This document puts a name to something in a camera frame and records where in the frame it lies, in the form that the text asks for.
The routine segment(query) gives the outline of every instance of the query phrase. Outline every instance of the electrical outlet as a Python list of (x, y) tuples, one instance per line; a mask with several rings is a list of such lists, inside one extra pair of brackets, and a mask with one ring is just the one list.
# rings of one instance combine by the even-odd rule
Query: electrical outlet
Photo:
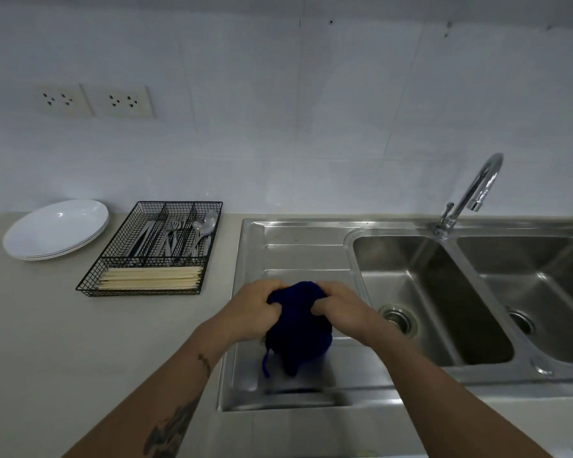
[(34, 105), (38, 112), (54, 117), (93, 117), (85, 93), (79, 84), (33, 86)]
[(127, 89), (85, 86), (95, 115), (152, 119), (153, 107), (145, 86)]

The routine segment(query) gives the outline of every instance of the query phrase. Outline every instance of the kitchen sink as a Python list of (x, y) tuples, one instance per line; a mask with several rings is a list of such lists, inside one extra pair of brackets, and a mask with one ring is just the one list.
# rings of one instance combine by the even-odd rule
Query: kitchen sink
[(573, 238), (459, 238), (514, 323), (549, 356), (573, 363)]
[(439, 366), (503, 363), (512, 345), (444, 247), (420, 236), (353, 243), (371, 304)]
[[(573, 396), (573, 221), (247, 219), (233, 293), (260, 278), (340, 281), (446, 373), (486, 399)], [(224, 356), (217, 408), (394, 405), (377, 355), (334, 329), (287, 376), (260, 341)]]

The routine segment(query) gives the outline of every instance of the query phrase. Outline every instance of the sink drain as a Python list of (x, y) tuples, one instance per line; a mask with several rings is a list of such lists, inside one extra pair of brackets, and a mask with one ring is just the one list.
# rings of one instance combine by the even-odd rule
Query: sink drain
[(520, 331), (522, 331), (527, 336), (535, 334), (535, 324), (528, 315), (521, 312), (520, 310), (510, 310), (507, 313), (510, 315), (510, 317), (512, 317), (513, 322), (518, 325)]
[(399, 328), (403, 334), (410, 335), (414, 327), (413, 316), (400, 308), (395, 307), (382, 307), (380, 315), (386, 321), (390, 321)]

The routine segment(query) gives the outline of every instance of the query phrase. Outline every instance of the cutlery organizer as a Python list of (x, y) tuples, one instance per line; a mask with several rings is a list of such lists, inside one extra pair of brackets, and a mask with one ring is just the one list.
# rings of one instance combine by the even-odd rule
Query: cutlery organizer
[[(157, 294), (199, 294), (206, 275), (206, 267), (214, 246), (214, 236), (221, 220), (222, 202), (188, 201), (161, 202), (139, 201), (94, 262), (85, 277), (76, 287), (77, 291), (91, 297), (108, 295), (157, 295)], [(203, 219), (210, 212), (218, 214), (214, 231), (198, 243), (197, 257), (185, 257), (195, 240), (193, 222)], [(173, 254), (165, 256), (162, 246), (170, 232), (166, 225), (179, 220), (181, 230), (173, 232)], [(139, 234), (146, 227), (147, 233), (141, 245), (134, 251)], [(199, 283), (189, 289), (100, 289), (101, 277), (107, 269), (130, 267), (200, 267)]]

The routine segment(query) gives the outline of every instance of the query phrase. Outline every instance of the faucet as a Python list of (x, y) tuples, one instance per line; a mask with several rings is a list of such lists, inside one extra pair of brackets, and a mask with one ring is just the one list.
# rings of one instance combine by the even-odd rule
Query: faucet
[(433, 234), (435, 236), (441, 239), (448, 239), (452, 228), (456, 225), (458, 216), (461, 215), (461, 212), (465, 207), (474, 212), (480, 210), (482, 202), (484, 202), (484, 198), (490, 191), (499, 170), (501, 170), (502, 164), (503, 153), (495, 153), (488, 158), (481, 170), (475, 176), (473, 182), (469, 185), (469, 188), (458, 203), (458, 206), (456, 206), (452, 215), (449, 214), (452, 207), (454, 207), (454, 203), (446, 204), (445, 212), (441, 216), (441, 219), (439, 219), (439, 223), (436, 224), (433, 229)]

